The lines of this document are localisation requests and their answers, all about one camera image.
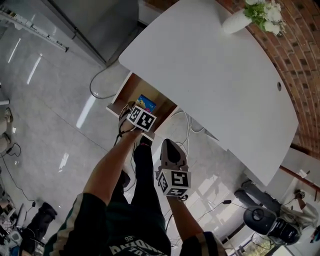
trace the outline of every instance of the gray floor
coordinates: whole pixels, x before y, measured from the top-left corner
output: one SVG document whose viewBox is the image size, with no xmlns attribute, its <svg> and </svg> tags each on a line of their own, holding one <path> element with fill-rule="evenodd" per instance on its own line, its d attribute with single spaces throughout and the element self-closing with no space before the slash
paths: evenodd
<svg viewBox="0 0 320 256">
<path fill-rule="evenodd" d="M 19 39 L 21 41 L 8 63 Z M 39 64 L 27 84 L 39 57 Z M 101 68 L 90 60 L 71 51 L 64 53 L 23 30 L 10 27 L 0 40 L 0 82 L 10 99 L 14 116 L 8 132 L 22 149 L 20 157 L 6 155 L 4 160 L 14 180 L 30 199 L 46 201 L 57 210 L 58 217 L 50 225 L 46 239 L 57 231 L 95 164 L 115 141 L 118 122 L 106 110 L 111 99 L 94 101 L 88 88 L 91 78 L 99 70 Z M 128 73 L 116 63 L 96 79 L 93 90 L 100 96 L 114 94 Z M 77 122 L 86 103 L 92 101 L 92 108 L 78 128 Z M 168 137 L 184 141 L 186 129 L 184 114 L 177 115 L 163 128 L 158 139 Z M 237 178 L 245 167 L 230 152 L 221 149 L 203 132 L 191 133 L 188 161 L 190 170 L 196 172 L 192 175 L 192 190 L 187 201 L 195 218 L 226 198 L 234 199 Z M 17 207 L 25 203 L 28 209 L 31 203 L 14 186 L 2 160 L 0 166 L 5 188 L 13 202 Z M 133 192 L 134 189 L 126 196 L 132 197 Z M 169 206 L 160 192 L 159 198 L 166 213 Z M 26 223 L 37 210 L 36 207 L 28 213 Z M 228 211 L 222 207 L 216 213 L 207 214 L 201 225 L 214 229 L 223 237 L 228 229 L 220 227 L 230 226 L 232 221 L 229 218 L 240 216 L 239 211 L 241 209 L 229 208 Z M 175 241 L 177 230 L 173 225 L 168 233 Z"/>
</svg>

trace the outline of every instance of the open drawer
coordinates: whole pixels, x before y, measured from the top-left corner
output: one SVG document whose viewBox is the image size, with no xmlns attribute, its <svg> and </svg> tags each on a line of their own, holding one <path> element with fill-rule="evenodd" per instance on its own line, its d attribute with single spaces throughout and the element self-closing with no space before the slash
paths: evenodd
<svg viewBox="0 0 320 256">
<path fill-rule="evenodd" d="M 141 94 L 156 104 L 152 111 L 152 114 L 156 116 L 156 120 L 149 132 L 143 132 L 143 135 L 153 141 L 157 129 L 175 113 L 178 107 L 136 74 L 129 73 L 106 109 L 118 118 L 125 105 L 130 101 L 136 102 Z"/>
</svg>

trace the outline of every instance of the white cube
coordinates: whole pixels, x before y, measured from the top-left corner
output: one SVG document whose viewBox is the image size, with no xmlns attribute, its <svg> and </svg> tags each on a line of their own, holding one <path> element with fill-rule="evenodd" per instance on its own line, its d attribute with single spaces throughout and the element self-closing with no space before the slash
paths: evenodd
<svg viewBox="0 0 320 256">
<path fill-rule="evenodd" d="M 191 173 L 181 170 L 162 169 L 158 183 L 167 197 L 182 197 L 191 188 Z"/>
<path fill-rule="evenodd" d="M 143 108 L 135 106 L 126 119 L 141 130 L 149 132 L 157 118 Z"/>
</svg>

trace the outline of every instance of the table top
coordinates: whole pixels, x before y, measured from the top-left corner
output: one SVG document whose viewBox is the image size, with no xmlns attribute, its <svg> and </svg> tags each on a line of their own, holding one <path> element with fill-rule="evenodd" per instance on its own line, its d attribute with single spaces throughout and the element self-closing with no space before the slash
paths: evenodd
<svg viewBox="0 0 320 256">
<path fill-rule="evenodd" d="M 190 114 L 267 185 L 298 119 L 277 70 L 254 37 L 246 29 L 224 33 L 229 15 L 213 0 L 180 0 L 119 61 Z"/>
</svg>

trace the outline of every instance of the gray pants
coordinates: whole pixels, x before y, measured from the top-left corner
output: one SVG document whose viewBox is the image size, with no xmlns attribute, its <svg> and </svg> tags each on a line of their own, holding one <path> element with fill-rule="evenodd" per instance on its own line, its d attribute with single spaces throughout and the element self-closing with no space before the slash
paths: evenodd
<svg viewBox="0 0 320 256">
<path fill-rule="evenodd" d="M 273 199 L 271 195 L 268 193 L 262 192 L 259 188 L 256 187 L 252 182 L 245 182 L 242 185 L 241 189 L 238 189 L 234 192 L 236 198 L 239 199 L 241 203 L 246 205 L 247 207 L 250 206 L 259 206 L 255 201 L 251 199 L 248 195 L 250 194 L 255 199 L 257 199 L 260 203 L 262 203 L 267 209 L 276 213 L 277 216 L 280 214 L 281 203 L 277 200 Z"/>
</svg>

